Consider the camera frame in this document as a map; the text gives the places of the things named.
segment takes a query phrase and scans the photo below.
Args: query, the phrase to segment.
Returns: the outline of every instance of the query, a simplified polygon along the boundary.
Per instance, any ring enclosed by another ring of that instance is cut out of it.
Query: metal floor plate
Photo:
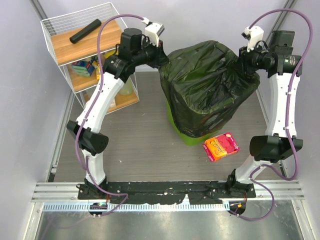
[[[271,201],[247,203],[245,215],[260,217]],[[261,221],[245,221],[226,211],[117,212],[102,218],[86,212],[43,212],[36,240],[301,240],[290,200],[276,201],[272,214]]]

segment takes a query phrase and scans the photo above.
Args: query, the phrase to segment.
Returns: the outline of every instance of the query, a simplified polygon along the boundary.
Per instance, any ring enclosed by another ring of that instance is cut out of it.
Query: gray floor
[[[104,151],[109,181],[226,180],[249,155],[253,136],[263,135],[266,123],[254,93],[238,109],[221,133],[231,132],[240,146],[234,155],[210,162],[202,145],[186,146],[168,122],[166,98],[157,72],[137,73],[140,102],[108,114],[101,133],[110,138]],[[82,108],[74,101],[70,119]],[[74,139],[65,135],[55,182],[82,182],[85,173],[75,155]],[[278,177],[266,169],[258,179]]]
[[[271,201],[249,201],[244,215],[264,215]],[[37,240],[302,240],[290,200],[272,214],[245,221],[227,211],[116,212],[85,219],[87,212],[44,212]]]

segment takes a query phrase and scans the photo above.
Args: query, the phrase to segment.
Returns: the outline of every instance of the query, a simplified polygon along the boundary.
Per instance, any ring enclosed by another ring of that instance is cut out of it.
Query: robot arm
[[[262,41],[263,30],[253,26],[248,27],[242,34],[249,39],[248,46],[239,50],[239,60],[242,68],[247,73],[254,73],[259,69],[268,72],[271,86],[271,111],[265,135],[254,136],[250,142],[250,156],[235,169],[228,178],[229,189],[247,193],[251,188],[251,179],[255,179],[266,167],[261,167],[252,177],[251,173],[261,165],[272,165],[279,160],[290,157],[293,152],[286,134],[286,104],[287,95],[291,95],[289,106],[289,125],[292,141],[295,149],[299,151],[303,146],[303,140],[297,139],[295,128],[295,99],[296,91],[302,74],[302,66],[293,79],[292,91],[288,92],[288,86],[292,73],[301,56],[292,55],[295,32],[274,31],[270,40],[270,47]]]
[[[101,87],[101,81],[99,81],[83,112],[76,121],[70,120],[67,124],[67,129],[76,138],[80,128],[79,124],[86,119],[79,137],[79,148],[84,157],[88,159],[91,176],[102,188],[107,182],[103,167],[103,151],[108,145],[109,138],[99,132],[112,100],[130,75],[135,72],[137,66],[147,64],[152,68],[159,68],[169,61],[163,50],[163,42],[159,40],[164,26],[158,22],[150,22],[147,18],[144,18],[142,22],[147,24],[144,34],[136,28],[126,28],[123,31],[120,44],[116,45],[117,53],[109,56],[103,64],[103,86]],[[80,184],[79,188],[80,192],[88,195],[93,192],[99,196],[99,191],[94,186],[88,172],[84,184]]]

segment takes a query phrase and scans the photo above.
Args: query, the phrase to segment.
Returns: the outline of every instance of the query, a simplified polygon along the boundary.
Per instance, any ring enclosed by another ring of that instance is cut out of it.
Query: small box
[[[90,61],[75,61],[71,64],[72,70],[81,76],[90,77],[95,70],[93,61],[93,58]]]
[[[230,132],[207,139],[203,144],[203,148],[211,162],[235,154],[240,150]]]

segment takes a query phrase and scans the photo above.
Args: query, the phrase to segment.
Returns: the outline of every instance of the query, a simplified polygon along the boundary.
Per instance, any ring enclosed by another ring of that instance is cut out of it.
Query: wooden shelf
[[[88,102],[90,100],[90,96],[87,93],[83,94],[85,102]],[[137,97],[136,93],[133,91],[128,96],[122,96],[119,93],[115,96],[115,107],[110,107],[107,111],[107,113],[111,113],[115,110],[121,109],[125,106],[128,106],[130,104],[134,104],[139,102],[139,98]]]
[[[81,76],[75,73],[70,65],[68,65],[67,68],[75,92],[87,89],[93,85],[98,84],[99,82],[99,80],[97,80],[96,70],[93,71],[91,76]]]
[[[51,37],[58,65],[75,62],[76,60],[83,59],[97,53],[97,37],[100,27],[85,36],[79,42],[75,44],[70,42],[69,38],[79,32],[82,28],[83,27],[63,32]],[[115,20],[109,22],[101,34],[101,52],[114,48],[116,44],[120,43],[121,33],[122,30]]]

